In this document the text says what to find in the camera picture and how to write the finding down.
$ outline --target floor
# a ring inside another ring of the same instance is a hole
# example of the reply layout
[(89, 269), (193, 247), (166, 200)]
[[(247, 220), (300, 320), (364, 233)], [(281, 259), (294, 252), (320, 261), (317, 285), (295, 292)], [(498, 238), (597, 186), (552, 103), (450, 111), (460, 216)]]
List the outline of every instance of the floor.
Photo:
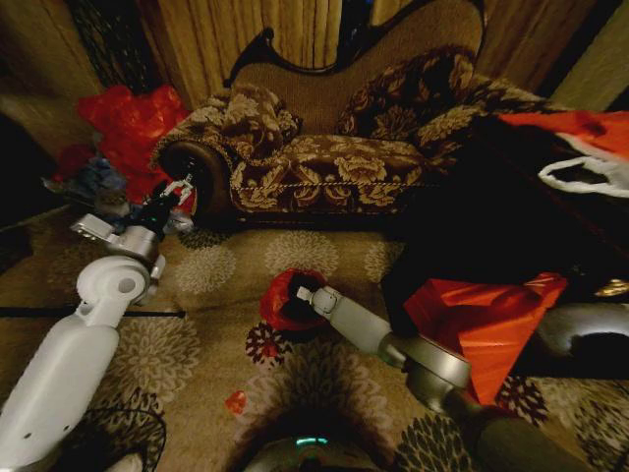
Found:
[[(27, 226), (33, 255), (0, 274), (1, 307), (78, 302), (78, 273), (103, 254), (67, 229), (78, 216), (65, 208)], [(118, 351), (65, 443), (60, 470), (98, 470), (128, 451), (142, 454), (145, 471), (237, 469), (291, 414), (302, 421), (314, 414), (333, 422), (332, 430), (346, 425), (387, 468), (479, 470), (453, 423), (418, 404), (401, 373), (334, 332), (298, 341), (260, 319), (259, 298), (291, 266), (321, 271), (330, 285), (385, 316), (378, 282), (402, 249), (375, 232), (168, 236), (159, 291), (142, 307), (145, 316), (121, 322)], [(56, 321), (41, 313), (5, 315), (0, 400)], [(628, 382), (508, 378), (497, 400), (595, 470), (629, 471)]]

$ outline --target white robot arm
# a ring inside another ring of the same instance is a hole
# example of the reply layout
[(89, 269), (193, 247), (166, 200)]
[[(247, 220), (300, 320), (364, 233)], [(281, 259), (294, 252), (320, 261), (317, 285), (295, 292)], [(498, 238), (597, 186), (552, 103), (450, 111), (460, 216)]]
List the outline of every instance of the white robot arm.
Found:
[(466, 392), (470, 365), (458, 354), (425, 337), (397, 337), (388, 322), (331, 287), (314, 293), (300, 287), (297, 296), (310, 303), (359, 349), (406, 372), (408, 389), (425, 406), (446, 413), (457, 422), (467, 449), (484, 470), (590, 470), (526, 421), (500, 408), (478, 404)]
[(116, 326), (129, 305), (147, 300), (164, 270), (157, 250), (161, 228), (172, 207), (190, 194), (180, 200), (173, 189), (144, 206), (120, 236), (91, 214), (73, 225), (87, 238), (104, 241), (112, 256), (83, 269), (77, 282), (81, 304), (46, 334), (4, 404), (0, 471), (47, 470), (61, 440), (86, 413), (118, 346)]

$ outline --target red plastic bag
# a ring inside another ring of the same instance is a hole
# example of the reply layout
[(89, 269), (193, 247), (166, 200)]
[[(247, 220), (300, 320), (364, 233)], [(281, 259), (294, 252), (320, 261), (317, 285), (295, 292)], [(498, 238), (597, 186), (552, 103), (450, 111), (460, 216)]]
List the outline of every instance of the red plastic bag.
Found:
[(327, 320), (318, 315), (307, 302), (299, 300), (295, 285), (311, 290), (325, 285), (325, 278), (315, 270), (289, 268), (277, 275), (259, 302), (260, 315), (278, 330), (302, 331), (325, 325)]
[(404, 304), (419, 332), (462, 354), (472, 366), (471, 390), (492, 404), (527, 340), (566, 287), (543, 272), (524, 285), (429, 279)]
[(57, 171), (51, 177), (55, 182), (71, 179), (94, 157), (94, 151), (88, 145), (64, 147), (57, 158)]
[(172, 87), (133, 96), (128, 88), (114, 86), (100, 95), (81, 98), (77, 111), (102, 133), (98, 148), (127, 179), (130, 202), (141, 204), (159, 182), (170, 180), (161, 169), (148, 164), (157, 142), (189, 113)]

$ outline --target gray robot arm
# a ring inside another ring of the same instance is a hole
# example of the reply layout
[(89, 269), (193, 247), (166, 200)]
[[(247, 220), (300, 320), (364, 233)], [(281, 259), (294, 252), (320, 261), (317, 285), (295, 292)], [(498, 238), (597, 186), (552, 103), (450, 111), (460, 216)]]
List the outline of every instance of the gray robot arm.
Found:
[(403, 369), (408, 389), (433, 411), (460, 426), (467, 449), (493, 472), (586, 472), (583, 462), (526, 421), (497, 407), (483, 407), (466, 391), (470, 365), (425, 337), (402, 339), (388, 322), (331, 287), (297, 296), (364, 352)]

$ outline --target sofa cushion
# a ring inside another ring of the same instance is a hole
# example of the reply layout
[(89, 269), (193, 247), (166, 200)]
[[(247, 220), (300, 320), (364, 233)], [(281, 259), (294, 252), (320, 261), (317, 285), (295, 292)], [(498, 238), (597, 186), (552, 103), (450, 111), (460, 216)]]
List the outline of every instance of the sofa cushion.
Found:
[(266, 88), (245, 84), (232, 90), (221, 131), (245, 160), (264, 159), (284, 144), (279, 105), (279, 98)]
[(352, 95), (337, 133), (407, 141), (420, 126), (465, 97), (473, 60), (472, 51), (444, 46), (388, 67)]
[(232, 201), (247, 212), (396, 212), (427, 184), (429, 164), (408, 143), (337, 135), (295, 138), (265, 165), (241, 161)]

